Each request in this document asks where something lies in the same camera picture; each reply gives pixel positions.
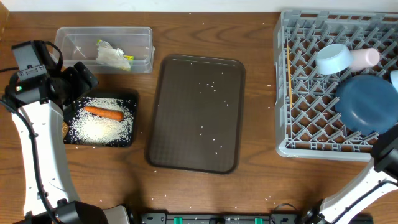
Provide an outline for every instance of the plastic bag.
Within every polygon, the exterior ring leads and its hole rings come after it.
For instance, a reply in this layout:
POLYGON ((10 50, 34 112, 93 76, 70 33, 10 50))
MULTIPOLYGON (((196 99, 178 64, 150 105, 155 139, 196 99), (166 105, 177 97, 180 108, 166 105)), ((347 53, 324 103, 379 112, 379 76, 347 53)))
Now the plastic bag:
POLYGON ((113 49, 113 47, 106 41, 98 40, 98 56, 95 59, 98 63, 109 65, 130 71, 130 61, 124 57, 124 52, 120 49, 113 49))

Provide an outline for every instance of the wooden table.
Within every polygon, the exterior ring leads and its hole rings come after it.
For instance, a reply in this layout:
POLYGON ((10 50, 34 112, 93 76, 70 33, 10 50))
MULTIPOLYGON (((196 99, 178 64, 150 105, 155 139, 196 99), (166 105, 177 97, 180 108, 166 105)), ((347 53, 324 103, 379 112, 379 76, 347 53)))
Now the wooden table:
MULTIPOLYGON (((279 13, 12 12, 0 42, 0 68, 16 65, 12 45, 54 41, 60 27, 149 26, 156 47, 151 74, 98 75, 102 88, 139 92, 134 144, 65 146, 81 201, 101 208, 131 201, 138 211, 258 214, 269 213, 280 203, 304 209, 336 193, 366 163, 289 159, 276 153, 272 31, 278 18, 279 13), (238 168, 230 175, 161 169, 144 160, 160 63, 172 53, 232 58, 246 68, 241 152, 238 168)), ((10 75, 0 74, 2 94, 10 75)), ((0 222, 16 222, 23 219, 24 167, 16 128, 3 107, 0 148, 0 222)), ((377 224, 396 223, 397 201, 398 192, 393 192, 364 212, 371 213, 377 224)))

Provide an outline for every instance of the brown tray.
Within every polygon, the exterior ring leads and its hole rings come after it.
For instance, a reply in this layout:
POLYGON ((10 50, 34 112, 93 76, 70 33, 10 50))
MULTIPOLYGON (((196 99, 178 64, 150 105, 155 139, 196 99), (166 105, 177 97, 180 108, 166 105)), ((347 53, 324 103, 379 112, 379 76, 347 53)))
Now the brown tray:
POLYGON ((235 60, 169 55, 162 62, 146 159, 228 174, 238 164, 245 69, 235 60))

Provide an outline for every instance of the green connector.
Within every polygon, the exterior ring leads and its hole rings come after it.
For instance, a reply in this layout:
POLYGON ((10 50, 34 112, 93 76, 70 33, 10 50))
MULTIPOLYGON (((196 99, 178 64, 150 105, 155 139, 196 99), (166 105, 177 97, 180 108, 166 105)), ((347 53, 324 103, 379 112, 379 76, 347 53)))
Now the green connector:
POLYGON ((182 224, 182 217, 174 217, 174 224, 182 224))
POLYGON ((254 224, 262 224, 262 218, 255 218, 254 224))

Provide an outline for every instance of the dish rack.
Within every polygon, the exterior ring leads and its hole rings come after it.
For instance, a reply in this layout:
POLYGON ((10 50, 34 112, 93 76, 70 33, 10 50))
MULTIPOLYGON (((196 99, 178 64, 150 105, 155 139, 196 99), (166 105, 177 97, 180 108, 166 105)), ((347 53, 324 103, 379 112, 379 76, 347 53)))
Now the dish rack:
POLYGON ((335 111, 336 87, 354 75, 371 74, 388 79, 397 70, 398 14, 289 10, 281 13, 274 29, 276 150, 281 156, 345 161, 368 161, 378 133, 368 136, 350 131, 335 111), (287 81, 289 40, 292 99, 287 81), (380 62, 373 68, 349 68, 320 75, 317 53, 330 44, 350 50, 378 49, 380 62), (290 109, 289 100, 293 101, 290 109))

